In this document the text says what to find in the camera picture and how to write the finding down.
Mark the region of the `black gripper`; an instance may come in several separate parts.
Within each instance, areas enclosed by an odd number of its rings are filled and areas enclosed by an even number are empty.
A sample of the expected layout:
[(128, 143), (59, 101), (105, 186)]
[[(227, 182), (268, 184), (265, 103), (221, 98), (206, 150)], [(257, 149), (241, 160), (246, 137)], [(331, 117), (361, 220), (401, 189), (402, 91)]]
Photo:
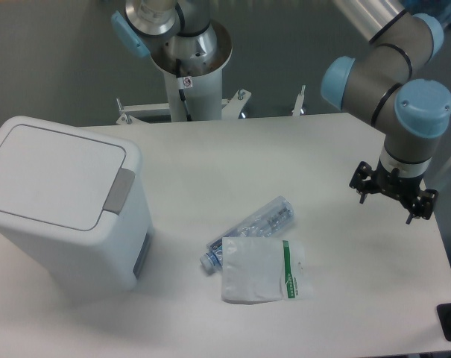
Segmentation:
[(399, 169), (388, 171), (381, 161), (376, 170), (362, 161), (354, 171), (349, 186), (359, 194), (360, 204), (365, 202), (368, 195), (373, 194), (383, 194), (399, 201), (409, 212), (406, 224), (410, 224), (413, 219), (430, 220), (438, 201), (438, 190), (421, 189), (422, 179), (422, 175), (403, 178)]

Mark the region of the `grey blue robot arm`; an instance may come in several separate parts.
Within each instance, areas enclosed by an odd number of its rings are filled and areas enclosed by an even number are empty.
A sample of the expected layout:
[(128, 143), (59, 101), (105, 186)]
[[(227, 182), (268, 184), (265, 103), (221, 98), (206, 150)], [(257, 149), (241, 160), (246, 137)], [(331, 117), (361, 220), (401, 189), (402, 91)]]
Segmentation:
[[(321, 95), (385, 136), (376, 168), (360, 163), (350, 186), (362, 198), (383, 194), (399, 201), (410, 219), (429, 219), (438, 200), (420, 184), (451, 115), (451, 93), (415, 72), (440, 50), (441, 24), (411, 15), (398, 1), (337, 1), (337, 8), (372, 46), (362, 61), (336, 59), (321, 82)], [(222, 70), (232, 54), (227, 30), (207, 1), (127, 1), (111, 23), (137, 57), (150, 57), (163, 73), (171, 119), (226, 119)]]

